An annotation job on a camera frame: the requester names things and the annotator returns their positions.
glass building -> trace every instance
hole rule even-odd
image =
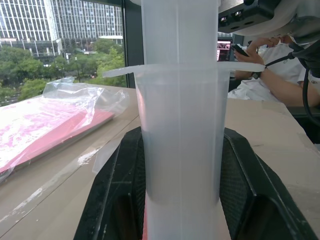
[[[1,0],[0,45],[35,57],[91,51],[97,38],[123,41],[120,7],[81,0]]]

screen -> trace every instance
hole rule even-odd
[[[230,60],[231,41],[219,41],[216,45],[216,60],[219,62]]]

black cable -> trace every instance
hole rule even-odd
[[[277,59],[277,60],[274,60],[274,61],[272,61],[272,62],[270,62],[270,63],[266,64],[265,66],[266,66],[266,67],[268,67],[268,66],[270,66],[270,65],[273,65],[273,64],[276,64],[276,63],[282,62],[282,61],[284,61],[284,60],[287,60],[287,59],[294,59],[294,58],[295,58],[295,57],[294,57],[294,56],[292,56],[292,52],[290,52],[287,56],[283,56],[283,57],[281,57],[281,58],[279,58],[279,59]]]
[[[307,117],[310,119],[310,121],[313,124],[320,127],[320,121],[318,119],[316,119],[310,111],[310,107],[309,107],[309,103],[308,103],[308,86],[309,86],[309,68],[306,68],[304,80],[303,80],[303,88],[302,88],[303,107],[304,107],[305,113],[306,113]]]

plastic container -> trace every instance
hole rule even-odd
[[[142,0],[146,65],[134,72],[145,151],[148,240],[218,240],[230,70],[217,63],[218,0]]]
[[[232,69],[259,72],[264,67],[239,62],[143,65],[105,74],[134,72],[148,240],[218,239],[216,207]]]

person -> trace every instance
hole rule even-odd
[[[239,62],[266,65],[292,52],[289,43],[292,43],[289,36],[258,38],[252,41],[246,49],[249,56],[236,51],[234,54]],[[263,45],[267,45],[268,48],[259,55],[257,48]],[[236,71],[235,78],[242,81],[236,89],[228,93],[228,98],[282,102],[287,107],[303,106],[302,90],[305,72],[306,70],[297,58],[268,66],[258,79],[249,79],[252,72]],[[310,107],[320,104],[320,95],[312,84],[308,86],[308,103]]]

